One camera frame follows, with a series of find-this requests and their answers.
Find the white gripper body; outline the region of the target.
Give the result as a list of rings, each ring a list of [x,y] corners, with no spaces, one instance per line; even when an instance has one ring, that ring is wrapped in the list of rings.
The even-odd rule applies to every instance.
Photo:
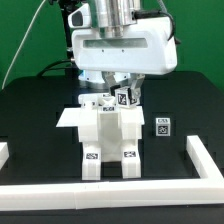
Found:
[[[97,29],[77,29],[72,33],[75,63],[81,70],[163,75],[177,66],[170,34],[168,17],[139,19],[124,28],[121,38],[103,39]]]

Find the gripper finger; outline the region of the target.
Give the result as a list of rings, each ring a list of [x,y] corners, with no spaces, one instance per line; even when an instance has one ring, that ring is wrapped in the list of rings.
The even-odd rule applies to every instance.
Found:
[[[115,73],[114,72],[104,72],[103,79],[109,87],[110,94],[114,95],[115,91],[120,88],[120,85],[115,80]]]
[[[131,95],[133,99],[139,99],[141,96],[141,86],[144,82],[144,74],[133,74],[131,83]]]

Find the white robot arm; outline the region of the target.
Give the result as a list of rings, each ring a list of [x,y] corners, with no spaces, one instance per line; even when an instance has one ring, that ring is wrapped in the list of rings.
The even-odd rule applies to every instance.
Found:
[[[132,75],[129,98],[140,98],[144,76],[177,66],[175,23],[163,10],[144,11],[140,0],[88,0],[69,16],[76,65],[115,93],[116,73]]]

